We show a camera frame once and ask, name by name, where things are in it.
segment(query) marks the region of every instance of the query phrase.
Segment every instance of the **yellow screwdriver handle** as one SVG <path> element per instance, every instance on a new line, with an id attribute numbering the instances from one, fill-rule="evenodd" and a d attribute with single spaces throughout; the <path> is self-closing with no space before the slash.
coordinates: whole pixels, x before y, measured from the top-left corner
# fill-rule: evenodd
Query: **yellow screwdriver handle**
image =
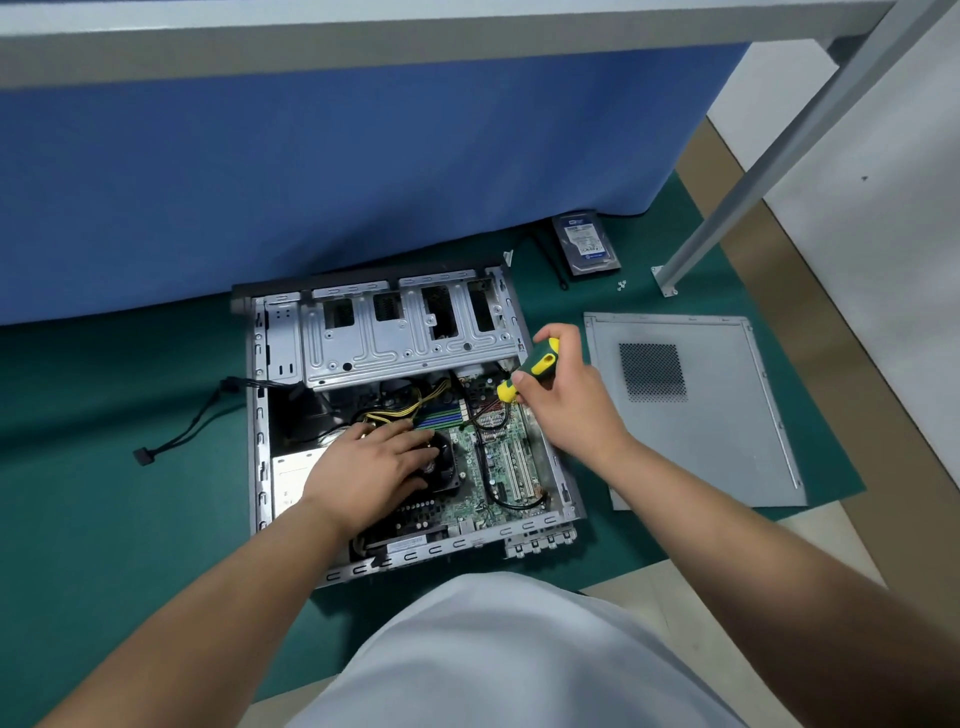
<path id="1" fill-rule="evenodd" d="M 537 381 L 544 381 L 553 376 L 557 368 L 557 358 L 560 356 L 560 339 L 551 336 L 549 339 L 536 344 L 530 355 L 520 365 L 519 371 L 535 376 Z M 507 403 L 516 399 L 516 387 L 510 377 L 500 382 L 496 388 L 500 401 Z"/>

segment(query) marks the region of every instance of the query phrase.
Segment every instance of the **floor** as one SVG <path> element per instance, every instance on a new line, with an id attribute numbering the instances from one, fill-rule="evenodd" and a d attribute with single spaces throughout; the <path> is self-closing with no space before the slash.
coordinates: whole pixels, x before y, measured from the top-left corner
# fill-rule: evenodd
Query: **floor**
<path id="1" fill-rule="evenodd" d="M 704 121 L 677 162 L 701 214 L 743 176 Z M 960 637 L 960 490 L 767 205 L 721 243 L 867 490 L 844 500 L 887 586 Z"/>
<path id="2" fill-rule="evenodd" d="M 883 583 L 840 503 L 829 503 L 780 523 L 848 566 Z M 671 562 L 632 571 L 584 591 L 632 613 L 716 690 L 751 728 L 800 725 L 763 684 Z M 320 694 L 330 680 L 332 678 L 253 704 L 240 727 L 284 725 Z"/>

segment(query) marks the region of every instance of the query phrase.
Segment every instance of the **blue cloth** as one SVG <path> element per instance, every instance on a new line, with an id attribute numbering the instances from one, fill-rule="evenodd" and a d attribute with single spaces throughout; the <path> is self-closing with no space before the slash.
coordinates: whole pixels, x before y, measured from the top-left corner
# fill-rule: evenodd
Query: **blue cloth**
<path id="1" fill-rule="evenodd" d="M 642 212 L 744 51 L 0 93 L 0 324 Z"/>

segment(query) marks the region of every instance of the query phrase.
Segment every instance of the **ventilation grille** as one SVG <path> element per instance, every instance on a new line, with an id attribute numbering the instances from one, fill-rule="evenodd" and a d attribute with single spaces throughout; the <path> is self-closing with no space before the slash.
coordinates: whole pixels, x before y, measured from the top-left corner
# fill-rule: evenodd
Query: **ventilation grille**
<path id="1" fill-rule="evenodd" d="M 630 401 L 686 401 L 684 371 L 673 344 L 620 344 Z"/>

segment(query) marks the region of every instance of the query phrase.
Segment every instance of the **pci slot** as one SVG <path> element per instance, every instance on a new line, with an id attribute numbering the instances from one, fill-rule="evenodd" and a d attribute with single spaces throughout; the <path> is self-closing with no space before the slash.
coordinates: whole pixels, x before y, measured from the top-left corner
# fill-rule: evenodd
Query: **pci slot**
<path id="1" fill-rule="evenodd" d="M 534 483 L 533 479 L 530 477 L 530 465 L 527 462 L 527 458 L 523 452 L 523 444 L 519 440 L 514 440 L 512 442 L 512 446 L 514 450 L 516 469 L 520 476 L 520 490 L 525 497 L 533 497 Z"/>
<path id="2" fill-rule="evenodd" d="M 523 495 L 520 492 L 519 484 L 516 482 L 516 470 L 514 468 L 514 458 L 510 452 L 510 443 L 500 443 L 500 457 L 503 460 L 503 470 L 507 474 L 507 485 L 510 486 L 510 493 L 514 497 L 514 503 L 519 503 L 523 500 Z"/>

